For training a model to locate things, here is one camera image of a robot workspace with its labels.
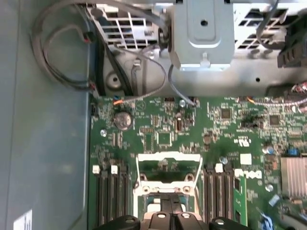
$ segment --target wire bundle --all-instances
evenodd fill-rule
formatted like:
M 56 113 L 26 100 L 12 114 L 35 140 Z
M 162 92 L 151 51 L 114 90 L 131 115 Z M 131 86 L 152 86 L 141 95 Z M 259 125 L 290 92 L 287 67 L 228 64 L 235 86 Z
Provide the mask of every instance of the wire bundle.
M 271 11 L 268 13 L 268 15 L 266 16 L 266 18 L 260 23 L 260 25 L 258 26 L 257 30 L 256 30 L 256 38 L 258 40 L 258 42 L 267 49 L 272 49 L 272 50 L 281 50 L 284 48 L 285 43 L 284 42 L 277 42 L 277 43 L 273 43 L 273 44 L 266 44 L 262 41 L 261 36 L 263 34 L 263 31 L 265 30 L 265 27 L 269 24 L 271 18 L 275 15 L 276 11 L 277 11 L 277 6 L 280 0 L 276 0 L 276 3 L 273 5 Z
M 168 34 L 168 26 L 166 25 L 165 21 L 161 19 L 159 16 L 152 14 L 151 12 L 142 10 L 140 8 L 134 7 L 132 5 L 118 2 L 116 0 L 60 0 L 56 3 L 53 3 L 52 5 L 48 6 L 44 10 L 40 12 L 38 17 L 35 20 L 35 23 L 32 27 L 32 37 L 31 37 L 31 45 L 33 54 L 35 56 L 35 59 L 39 65 L 39 67 L 43 70 L 44 73 L 46 73 L 49 77 L 52 79 L 55 79 L 56 81 L 60 82 L 61 84 L 65 86 L 72 87 L 76 90 L 81 91 L 91 91 L 95 88 L 95 85 L 92 83 L 91 80 L 72 80 L 65 76 L 62 72 L 59 71 L 54 65 L 52 65 L 48 60 L 48 50 L 50 47 L 50 44 L 54 40 L 55 37 L 59 36 L 65 31 L 68 30 L 76 30 L 79 37 L 82 41 L 87 42 L 87 40 L 83 36 L 82 29 L 75 24 L 68 24 L 65 26 L 61 26 L 57 29 L 55 29 L 50 36 L 46 39 L 44 42 L 44 45 L 42 46 L 41 43 L 41 36 L 43 32 L 43 23 L 45 19 L 50 15 L 51 13 L 56 12 L 57 10 L 73 5 L 73 4 L 107 4 L 111 5 L 113 7 L 118 8 L 122 11 L 129 11 L 133 15 L 137 15 L 142 18 L 146 18 L 148 21 L 151 21 L 152 23 L 158 25 L 162 31 L 164 32 L 164 35 L 167 36 Z M 106 49 L 106 53 L 110 59 L 110 53 L 109 50 Z
M 82 29 L 76 24 L 68 24 L 54 29 L 47 37 L 43 45 L 42 51 L 43 51 L 44 60 L 42 60 L 41 62 L 42 66 L 46 68 L 47 73 L 50 73 L 49 76 L 53 77 L 55 80 L 59 81 L 63 85 L 72 87 L 78 91 L 89 91 L 93 88 L 93 85 L 90 84 L 89 80 L 70 79 L 67 76 L 65 76 L 58 68 L 56 68 L 53 64 L 49 62 L 48 52 L 51 43 L 57 36 L 68 30 L 76 30 L 80 39 L 85 43 L 88 42 L 87 39 L 83 36 Z

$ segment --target black ram slot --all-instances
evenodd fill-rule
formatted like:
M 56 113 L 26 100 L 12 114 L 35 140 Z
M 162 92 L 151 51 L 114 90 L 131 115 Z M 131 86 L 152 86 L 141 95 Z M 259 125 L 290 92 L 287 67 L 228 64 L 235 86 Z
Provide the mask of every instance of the black ram slot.
M 116 218 L 116 206 L 114 204 L 116 204 L 116 198 L 117 198 L 117 194 L 116 194 L 116 190 L 117 190 L 117 175 L 115 174 L 110 174 L 108 175 L 108 190 L 107 190 L 107 194 L 108 194 L 108 198 L 109 198 L 109 202 L 107 203 L 107 221 L 111 221 L 114 220 Z
M 225 176 L 225 194 L 226 194 L 226 218 L 233 219 L 234 216 L 234 178 L 232 175 Z
M 216 207 L 217 217 L 225 217 L 225 175 L 218 174 L 216 176 Z
M 208 174 L 204 174 L 204 181 L 203 181 L 203 221 L 207 224 L 209 224 L 209 215 L 208 215 L 208 210 L 209 210 L 209 193 L 208 193 L 208 184 L 209 184 L 209 176 Z
M 208 192 L 209 192 L 209 222 L 217 216 L 216 212 L 216 175 L 209 175 L 209 184 L 208 184 Z
M 129 214 L 129 177 L 128 172 L 110 171 L 97 179 L 97 226 Z
M 107 211 L 107 177 L 99 177 L 97 179 L 97 226 L 106 223 Z

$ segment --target ventilation grille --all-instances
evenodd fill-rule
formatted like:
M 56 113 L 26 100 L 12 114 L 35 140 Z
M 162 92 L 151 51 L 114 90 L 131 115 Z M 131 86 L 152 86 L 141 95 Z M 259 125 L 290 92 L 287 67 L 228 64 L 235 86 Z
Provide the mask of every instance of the ventilation grille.
M 264 49 L 256 40 L 256 28 L 266 16 L 268 6 L 263 3 L 234 4 L 236 50 Z M 141 7 L 151 12 L 160 12 L 167 5 L 153 6 L 148 4 Z M 284 32 L 281 29 L 288 27 L 298 18 L 297 12 L 306 7 L 306 4 L 281 3 L 279 7 L 261 37 L 264 43 L 284 39 Z M 101 25 L 104 38 L 109 45 L 115 43 L 119 47 L 135 50 L 157 43 L 158 28 L 151 22 L 103 4 L 97 5 L 97 8 L 103 12 L 103 15 L 96 18 L 96 23 L 99 22 L 98 25 Z M 280 18 L 286 13 L 288 15 L 281 23 Z
M 157 43 L 155 26 L 151 22 L 129 12 L 114 12 L 112 11 L 114 8 L 111 8 L 111 11 L 106 11 L 104 7 L 101 9 L 104 13 L 103 18 L 97 20 L 109 45 L 117 44 L 126 49 L 143 49 Z
M 280 17 L 287 13 L 287 9 L 278 9 L 272 19 L 269 21 L 268 26 L 265 28 L 264 33 L 261 36 L 261 40 L 267 44 L 274 42 L 274 35 L 281 31 L 282 28 L 287 28 L 292 22 L 294 22 L 298 16 L 288 15 L 286 16 L 283 23 L 280 23 Z M 248 14 L 238 23 L 238 30 L 242 29 L 256 30 L 259 24 L 262 22 L 263 18 L 267 16 L 267 13 L 260 12 L 259 9 L 251 9 Z M 248 37 L 241 37 L 235 41 L 237 49 L 257 49 L 260 48 L 260 43 L 256 39 L 256 34 L 250 34 Z

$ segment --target blue component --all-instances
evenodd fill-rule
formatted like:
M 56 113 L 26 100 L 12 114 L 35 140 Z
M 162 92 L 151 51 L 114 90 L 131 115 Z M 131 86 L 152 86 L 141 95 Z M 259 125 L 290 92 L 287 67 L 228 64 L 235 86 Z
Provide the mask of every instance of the blue component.
M 296 156 L 298 156 L 299 152 L 298 152 L 298 149 L 296 149 L 296 148 L 290 148 L 290 149 L 288 149 L 288 154 L 290 156 L 296 157 Z
M 273 155 L 274 154 L 274 148 L 272 146 L 268 146 L 267 147 L 267 153 L 270 154 L 270 155 Z
M 262 230 L 274 230 L 273 221 L 271 217 L 261 213 L 263 217 L 263 221 L 261 222 L 261 229 Z

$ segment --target screw hole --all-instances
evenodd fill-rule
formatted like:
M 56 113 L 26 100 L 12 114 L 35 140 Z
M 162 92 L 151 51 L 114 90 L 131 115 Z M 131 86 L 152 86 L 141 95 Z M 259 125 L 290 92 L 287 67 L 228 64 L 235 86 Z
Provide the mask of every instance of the screw hole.
M 165 214 L 159 214 L 159 215 L 158 215 L 158 218 L 165 218 L 165 217 L 166 217 Z
M 132 219 L 132 218 L 127 218 L 126 219 L 126 223 L 133 223 L 134 222 L 134 219 Z
M 215 222 L 216 222 L 217 224 L 219 224 L 219 225 L 224 225 L 224 221 L 221 220 L 221 219 L 217 219 L 217 220 L 215 220 Z
M 183 218 L 190 218 L 190 214 L 189 214 L 189 213 L 183 213 L 183 214 L 182 214 L 182 217 L 183 217 Z
M 206 20 L 201 20 L 201 25 L 202 26 L 207 26 L 208 25 L 208 22 Z

